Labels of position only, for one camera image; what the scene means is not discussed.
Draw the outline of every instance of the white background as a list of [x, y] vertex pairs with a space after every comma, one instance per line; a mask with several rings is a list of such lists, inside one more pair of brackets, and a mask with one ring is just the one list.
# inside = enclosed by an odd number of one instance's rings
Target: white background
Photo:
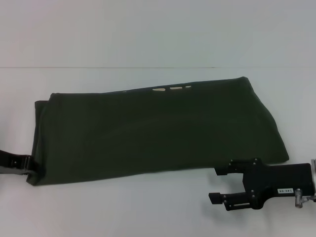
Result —
[[[0, 150], [30, 154], [34, 102], [246, 76], [276, 119], [288, 163], [316, 154], [314, 0], [0, 0]], [[4, 237], [314, 235], [316, 204], [268, 200], [227, 212], [209, 192], [242, 192], [213, 169], [32, 187], [0, 175]]]

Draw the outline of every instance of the white label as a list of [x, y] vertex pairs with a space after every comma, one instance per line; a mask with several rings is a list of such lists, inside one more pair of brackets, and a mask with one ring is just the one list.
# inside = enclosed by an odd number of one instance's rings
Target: white label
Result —
[[278, 189], [277, 192], [279, 194], [293, 194], [293, 189]]

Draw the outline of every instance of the white table surface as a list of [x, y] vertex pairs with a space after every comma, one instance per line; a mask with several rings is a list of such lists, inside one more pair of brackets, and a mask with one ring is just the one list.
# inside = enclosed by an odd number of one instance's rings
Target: white table surface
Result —
[[[30, 154], [34, 102], [248, 77], [274, 116], [288, 163], [316, 154], [315, 1], [0, 1], [0, 150]], [[273, 198], [227, 212], [209, 192], [242, 192], [213, 169], [32, 187], [0, 175], [4, 237], [314, 235], [316, 205]]]

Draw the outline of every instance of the folded cloth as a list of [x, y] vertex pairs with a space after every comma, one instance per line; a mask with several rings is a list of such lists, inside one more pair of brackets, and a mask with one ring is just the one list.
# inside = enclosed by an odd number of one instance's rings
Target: folded cloth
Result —
[[247, 78], [38, 101], [32, 185], [288, 160], [277, 125]]

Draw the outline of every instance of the dark green bag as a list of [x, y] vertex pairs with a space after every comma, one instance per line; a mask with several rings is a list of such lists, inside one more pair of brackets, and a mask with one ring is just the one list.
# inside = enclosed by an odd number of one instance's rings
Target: dark green bag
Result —
[[288, 154], [247, 78], [38, 101], [32, 185], [214, 167]]

